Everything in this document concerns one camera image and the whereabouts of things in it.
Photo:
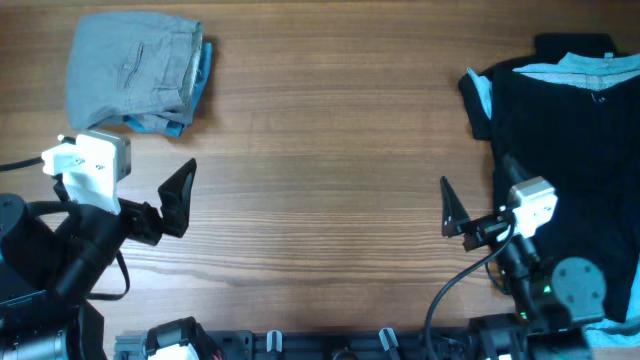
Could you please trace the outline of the grey shorts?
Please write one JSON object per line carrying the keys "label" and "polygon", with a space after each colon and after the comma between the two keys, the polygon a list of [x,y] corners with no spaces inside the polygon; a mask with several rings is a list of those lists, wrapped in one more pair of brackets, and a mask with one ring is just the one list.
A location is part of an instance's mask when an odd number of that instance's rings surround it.
{"label": "grey shorts", "polygon": [[128,115],[185,108],[204,43],[202,24],[180,16],[125,11],[82,17],[66,70],[70,127],[120,125]]}

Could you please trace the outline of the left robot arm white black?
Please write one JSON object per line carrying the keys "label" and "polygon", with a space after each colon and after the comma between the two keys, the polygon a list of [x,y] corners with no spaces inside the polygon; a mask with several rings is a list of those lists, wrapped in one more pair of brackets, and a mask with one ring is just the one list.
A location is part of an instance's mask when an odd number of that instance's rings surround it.
{"label": "left robot arm white black", "polygon": [[150,246],[189,227],[197,162],[187,161],[158,189],[161,206],[118,199],[113,214],[74,202],[60,184],[56,201],[1,196],[1,356],[4,359],[102,359],[104,318],[92,301],[105,269],[127,269],[120,248]]}

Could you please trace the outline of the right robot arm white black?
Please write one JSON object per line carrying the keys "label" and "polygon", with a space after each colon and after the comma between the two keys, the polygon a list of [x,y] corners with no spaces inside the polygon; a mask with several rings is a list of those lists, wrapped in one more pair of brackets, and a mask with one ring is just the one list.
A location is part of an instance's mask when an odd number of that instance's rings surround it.
{"label": "right robot arm white black", "polygon": [[498,285],[516,305],[513,313],[474,318],[458,340],[440,341],[462,359],[589,359],[583,325],[603,319],[606,281],[582,257],[543,254],[534,237],[558,202],[555,188],[535,177],[513,185],[505,205],[471,219],[446,178],[440,180],[442,234],[462,236],[467,251],[486,247],[501,273]]}

